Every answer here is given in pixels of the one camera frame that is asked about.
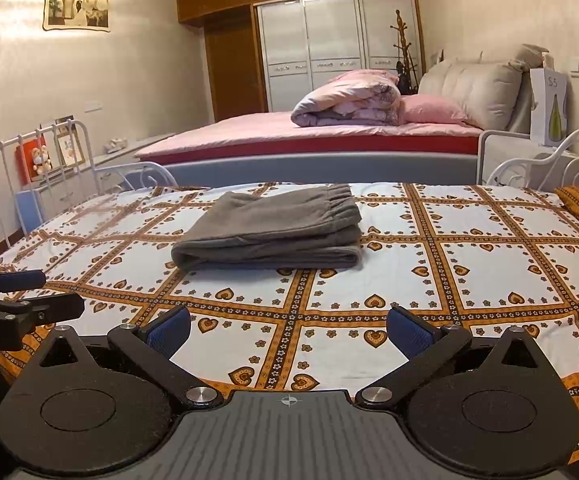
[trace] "gray folded pants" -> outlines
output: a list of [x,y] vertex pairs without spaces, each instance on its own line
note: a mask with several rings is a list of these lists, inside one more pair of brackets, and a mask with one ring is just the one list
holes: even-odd
[[223,194],[172,248],[182,270],[323,269],[361,259],[361,213],[347,184],[269,197]]

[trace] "metal screw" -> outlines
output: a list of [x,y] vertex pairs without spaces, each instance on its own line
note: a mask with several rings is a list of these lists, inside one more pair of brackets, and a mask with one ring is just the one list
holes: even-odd
[[187,390],[185,397],[187,397],[194,404],[208,404],[218,396],[214,388],[207,386],[196,386]]
[[365,388],[361,392],[361,397],[367,402],[388,402],[392,398],[392,392],[387,388],[383,388],[382,386],[372,386],[370,388]]

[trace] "plush toy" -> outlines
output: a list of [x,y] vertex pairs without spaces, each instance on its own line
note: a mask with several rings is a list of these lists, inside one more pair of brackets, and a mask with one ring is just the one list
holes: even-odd
[[42,175],[52,169],[50,154],[48,153],[48,147],[45,144],[41,146],[41,149],[32,149],[32,162],[34,163],[32,169],[37,175]]

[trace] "pink bed sheet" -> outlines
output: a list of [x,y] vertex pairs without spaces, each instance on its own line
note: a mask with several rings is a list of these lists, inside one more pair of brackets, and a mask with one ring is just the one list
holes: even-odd
[[236,144],[290,139],[348,136],[457,136],[478,137],[479,128],[458,124],[404,124],[402,126],[311,126],[301,128],[290,120],[289,112],[251,114],[226,119],[197,130],[183,132],[139,150],[141,160],[154,156],[194,152]]

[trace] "patterned bed sheet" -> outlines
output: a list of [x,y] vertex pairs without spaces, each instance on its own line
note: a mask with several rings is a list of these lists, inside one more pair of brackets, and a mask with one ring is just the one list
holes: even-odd
[[[177,270],[173,243],[227,190],[271,196],[291,184],[156,188],[97,197],[0,258],[42,269],[43,290],[77,292],[68,324],[102,335],[185,302],[192,333],[172,361],[221,390],[359,388],[406,358],[387,340],[392,305],[479,336],[521,325],[579,407],[579,221],[553,194],[511,187],[353,184],[364,258],[348,270]],[[0,352],[16,375],[52,326]],[[572,460],[579,459],[579,447]]]

